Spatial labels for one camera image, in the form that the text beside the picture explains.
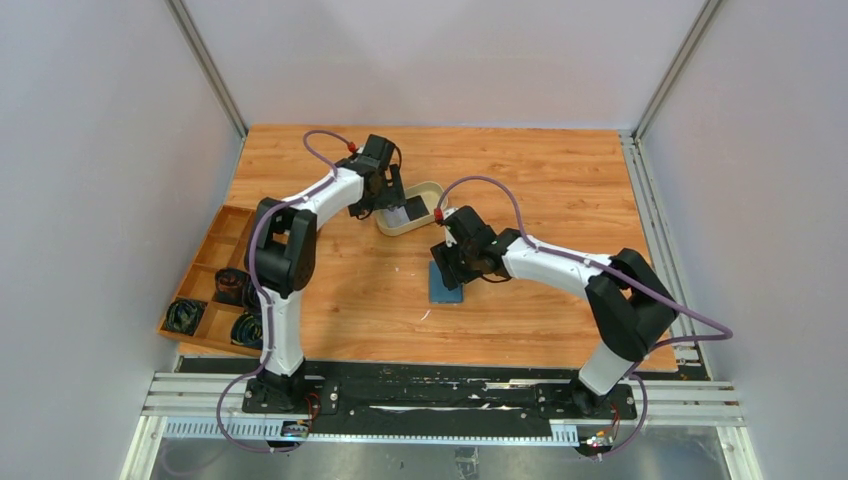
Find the wooden tray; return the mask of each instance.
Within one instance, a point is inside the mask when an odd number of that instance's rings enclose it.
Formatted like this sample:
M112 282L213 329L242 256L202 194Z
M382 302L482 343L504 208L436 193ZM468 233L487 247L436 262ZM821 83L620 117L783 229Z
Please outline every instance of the wooden tray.
M258 357L260 350L234 345L230 342L233 323L244 309L215 302L215 272L232 267L247 271L244 252L250 237L255 212L250 209L223 206L206 233L203 245L183 277L174 299L187 298L206 302L206 310L194 335L165 330L165 315L159 322L159 334L179 342L191 343L227 352Z

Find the beige bin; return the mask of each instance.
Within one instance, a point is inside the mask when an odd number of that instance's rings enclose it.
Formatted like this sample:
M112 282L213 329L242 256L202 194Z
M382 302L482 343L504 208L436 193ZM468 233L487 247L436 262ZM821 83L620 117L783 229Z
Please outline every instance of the beige bin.
M404 196L409 199L421 195L421 200L424 201L424 206L427 207L428 214L423 217L416 218L411 222L404 223L403 225L390 227L390 222L387 220L386 215L392 215L392 213L387 212L386 210L377 210L374 212L374 216L377 217L377 228L390 237L396 237L402 233L433 223L436 221L436 217L433 212L436 210L436 204L439 202L439 197L442 196L442 192L444 191L445 190L442 186L436 182L419 183L414 187L407 188L403 191ZM446 208L447 206L448 199L445 198L442 208Z

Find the robotic arm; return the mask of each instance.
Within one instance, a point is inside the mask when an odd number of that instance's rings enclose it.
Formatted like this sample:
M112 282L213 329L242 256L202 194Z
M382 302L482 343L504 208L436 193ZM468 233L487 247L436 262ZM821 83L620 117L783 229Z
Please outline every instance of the robotic arm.
M273 403L279 405L280 410L295 408L303 397L300 307L303 289L315 270L318 230L345 207L350 216L362 219L374 210L406 204L400 167L390 165L395 150L394 143L370 135L362 148L336 163L335 179L323 190L307 198L301 193L283 200L265 198L259 202L257 222L276 205L300 199L280 210L261 228L254 225L251 234L258 236L255 271L271 299L273 312L270 317L266 315L268 301L260 295L262 331L274 332L274 338L266 338L262 349L262 361L270 358L257 377L259 385L251 388L264 390L266 396L274 397L269 400L276 400ZM314 191L333 176L329 173L304 192ZM283 242L275 239L275 234L288 238ZM248 255L245 254L245 264L248 264ZM273 322L273 330L269 329L270 322Z
M602 342L570 385L570 401L591 414L635 362L659 340L677 312L629 288L589 260L626 273L660 295L671 298L657 275L636 251L593 255L539 242L529 244L518 230L496 235L473 208L449 209L437 221L444 242L430 249L445 287L453 289L484 275L534 280L565 290L589 302ZM570 253L582 261L552 252Z

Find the table surface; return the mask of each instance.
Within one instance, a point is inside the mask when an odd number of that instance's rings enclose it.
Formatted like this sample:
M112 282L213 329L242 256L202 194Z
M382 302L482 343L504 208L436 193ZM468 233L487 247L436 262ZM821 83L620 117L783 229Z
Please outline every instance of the table surface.
M303 148L304 125L250 129L227 204L256 208L264 197L293 195L326 174ZM375 133L403 152L406 188L425 181L446 187L466 175L497 178L515 193L527 231L549 243L594 253L647 247L614 131L453 127L323 127L356 143ZM313 136L331 159L346 156L338 140ZM495 186L467 182L449 195L471 205L496 232L516 227L507 197ZM525 280L466 285L465 301L428 300L430 247L444 233L428 225L398 237L375 220L340 212L322 228L317 266L304 290L301 341L307 358L534 367L581 366L600 342L588 304ZM193 346L183 353L208 353ZM676 370L670 349L643 364Z

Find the white wall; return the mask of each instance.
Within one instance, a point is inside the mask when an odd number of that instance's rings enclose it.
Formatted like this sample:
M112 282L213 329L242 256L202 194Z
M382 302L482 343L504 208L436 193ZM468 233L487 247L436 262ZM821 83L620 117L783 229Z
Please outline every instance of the white wall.
M725 3L646 151L765 478L844 478L848 3Z
M0 477L113 479L239 143L164 2L0 10Z
M635 126L703 0L189 0L248 124Z

